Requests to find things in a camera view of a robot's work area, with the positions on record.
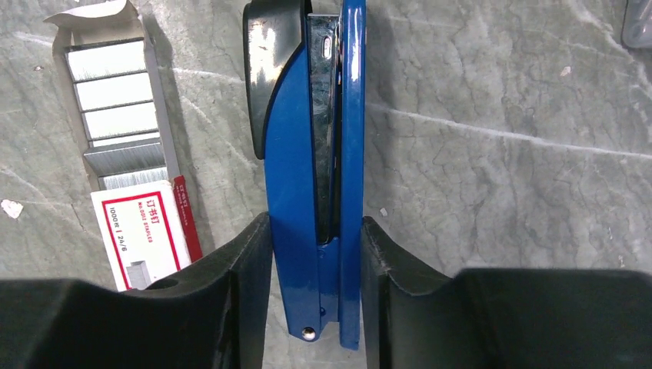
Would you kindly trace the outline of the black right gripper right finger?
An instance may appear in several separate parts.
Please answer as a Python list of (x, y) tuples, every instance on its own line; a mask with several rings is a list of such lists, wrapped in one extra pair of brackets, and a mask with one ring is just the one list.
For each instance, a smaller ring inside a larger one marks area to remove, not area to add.
[(363, 220), (370, 368), (649, 368), (651, 277), (470, 268), (448, 277)]

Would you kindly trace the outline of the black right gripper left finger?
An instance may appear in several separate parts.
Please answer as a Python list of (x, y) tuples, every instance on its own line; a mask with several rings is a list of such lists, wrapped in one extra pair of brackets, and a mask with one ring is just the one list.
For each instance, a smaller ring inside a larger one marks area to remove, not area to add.
[(1, 282), (3, 368), (260, 368), (271, 285), (268, 214), (144, 290), (77, 279)]

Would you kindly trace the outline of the blue black stapler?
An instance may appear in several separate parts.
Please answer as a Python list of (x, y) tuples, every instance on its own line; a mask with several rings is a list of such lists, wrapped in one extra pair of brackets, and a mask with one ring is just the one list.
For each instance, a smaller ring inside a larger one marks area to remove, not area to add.
[(366, 4), (335, 15), (309, 1), (243, 10), (251, 139), (264, 163), (288, 332), (316, 341), (331, 322), (360, 340)]

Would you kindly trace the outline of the red white staples box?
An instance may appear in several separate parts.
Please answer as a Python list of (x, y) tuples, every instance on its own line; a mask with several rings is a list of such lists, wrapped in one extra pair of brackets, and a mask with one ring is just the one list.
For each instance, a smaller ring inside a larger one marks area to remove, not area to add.
[(154, 39), (129, 1), (72, 8), (48, 23), (116, 288), (146, 289), (202, 256)]

